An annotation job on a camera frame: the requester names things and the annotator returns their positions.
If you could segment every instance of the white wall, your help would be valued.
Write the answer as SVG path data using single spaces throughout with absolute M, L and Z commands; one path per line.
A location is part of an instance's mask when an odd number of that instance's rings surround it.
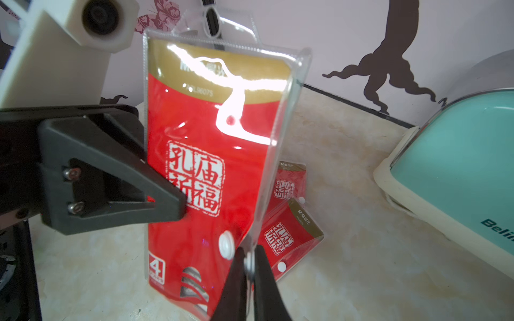
M 311 47 L 313 64 L 306 83 L 378 110 L 363 89 L 368 78 L 322 77 L 358 64 L 384 37 L 388 0 L 217 0 L 251 10 L 263 43 Z M 432 89 L 437 100 L 464 71 L 494 54 L 514 48 L 513 0 L 420 0 L 416 38 L 403 58 L 415 81 Z M 439 105 L 428 95 L 414 96 L 386 82 L 377 93 L 391 116 L 420 125 Z
M 137 0 L 139 3 L 139 16 L 155 15 L 158 13 L 156 3 L 178 7 L 183 13 L 186 9 L 201 7 L 200 0 Z M 173 28 L 173 21 L 168 21 L 168 27 Z M 111 55 L 102 97 L 111 99 L 117 95 L 127 96 L 121 98 L 120 104 L 137 106 L 143 102 L 143 35 L 134 32 L 130 48 Z

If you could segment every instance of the screw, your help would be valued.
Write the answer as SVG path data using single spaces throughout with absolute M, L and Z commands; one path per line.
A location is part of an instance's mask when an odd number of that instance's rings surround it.
M 5 156 L 11 151 L 11 143 L 8 140 L 0 140 L 0 156 Z
M 8 262 L 16 261 L 16 258 L 14 258 L 10 255 L 0 255 L 0 258 L 4 259 L 5 261 L 8 261 Z
M 63 171 L 64 178 L 70 181 L 78 179 L 81 173 L 82 171 L 78 167 L 67 168 Z
M 21 209 L 16 213 L 17 219 L 26 218 L 29 215 L 29 209 Z
M 86 204 L 84 202 L 71 203 L 68 205 L 68 212 L 76 215 L 84 210 L 85 205 Z
M 0 182 L 0 195 L 7 194 L 8 191 L 9 191 L 9 185 L 7 185 L 6 183 Z

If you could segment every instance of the chinese characters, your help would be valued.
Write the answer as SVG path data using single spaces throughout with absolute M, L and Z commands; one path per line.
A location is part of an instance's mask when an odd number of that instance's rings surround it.
M 222 68 L 222 66 L 220 64 L 211 63 L 211 62 L 204 62 L 204 64 L 205 64 L 205 67 L 207 68 L 207 70 L 212 72 L 216 76 L 220 76 L 220 77 L 226 77 L 227 76 L 225 74 L 225 72 L 223 71 L 223 68 Z M 189 66 L 184 61 L 182 61 L 182 60 L 180 60 L 180 70 L 191 71 Z
M 295 192 L 295 184 L 289 181 L 277 180 L 273 195 L 277 198 L 289 199 Z
M 292 239 L 291 235 L 282 223 L 277 223 L 275 226 L 270 228 L 264 234 L 264 237 L 275 255 L 279 255 L 284 252 L 285 249 L 295 241 Z
M 189 207 L 210 216 L 218 216 L 222 201 L 225 163 L 191 146 L 170 141 L 166 165 L 167 177 L 186 196 Z

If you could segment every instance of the clear plastic sleeve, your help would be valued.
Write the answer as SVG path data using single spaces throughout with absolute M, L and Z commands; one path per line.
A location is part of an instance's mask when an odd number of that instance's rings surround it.
M 325 237 L 305 200 L 290 198 L 266 216 L 259 244 L 264 247 L 275 280 L 289 272 Z
M 149 282 L 208 319 L 231 250 L 258 242 L 310 50 L 262 45 L 249 14 L 215 6 L 146 30 L 144 50 L 148 164 L 187 196 L 182 220 L 148 226 Z
M 303 204 L 305 202 L 306 185 L 307 165 L 298 162 L 279 161 L 264 220 L 266 221 L 273 210 L 285 200 L 297 198 Z

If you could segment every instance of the dark brown tree silhouette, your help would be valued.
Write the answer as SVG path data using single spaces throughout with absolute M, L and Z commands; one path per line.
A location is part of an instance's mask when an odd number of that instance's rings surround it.
M 337 76 L 346 79 L 353 75 L 370 76 L 364 88 L 364 96 L 380 107 L 380 112 L 387 112 L 387 105 L 378 98 L 377 90 L 386 82 L 405 89 L 412 95 L 427 93 L 435 102 L 435 94 L 426 87 L 419 87 L 414 81 L 411 66 L 402 55 L 412 44 L 417 34 L 419 21 L 419 0 L 389 0 L 389 13 L 385 26 L 385 37 L 380 46 L 365 55 L 359 65 L 348 65 L 342 71 L 323 74 L 326 78 Z
M 127 99 L 128 97 L 125 95 L 117 95 L 114 98 L 104 98 L 100 97 L 100 105 L 106 105 L 106 104 L 117 104 L 120 98 Z
M 11 56 L 13 46 L 9 46 L 8 44 L 2 41 L 2 35 L 0 34 L 0 69 L 5 69 L 5 65 L 7 65 L 7 61 Z

